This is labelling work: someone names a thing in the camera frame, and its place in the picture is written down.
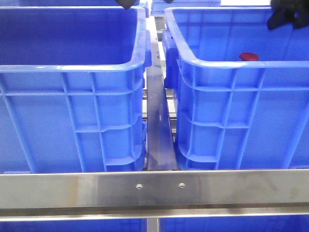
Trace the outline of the black covered gripper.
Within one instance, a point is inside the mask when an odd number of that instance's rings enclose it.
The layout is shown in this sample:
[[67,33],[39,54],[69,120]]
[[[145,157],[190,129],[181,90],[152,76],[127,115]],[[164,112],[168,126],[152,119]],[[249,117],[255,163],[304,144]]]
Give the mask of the black covered gripper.
[[274,30],[286,24],[293,29],[301,29],[309,25],[308,0],[271,0],[272,16],[267,21],[267,28]]

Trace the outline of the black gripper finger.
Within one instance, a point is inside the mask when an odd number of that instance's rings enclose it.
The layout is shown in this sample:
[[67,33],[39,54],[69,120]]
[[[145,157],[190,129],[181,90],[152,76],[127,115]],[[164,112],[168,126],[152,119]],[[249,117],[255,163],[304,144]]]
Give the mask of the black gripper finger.
[[115,2],[124,9],[130,9],[136,2],[136,0],[115,0]]

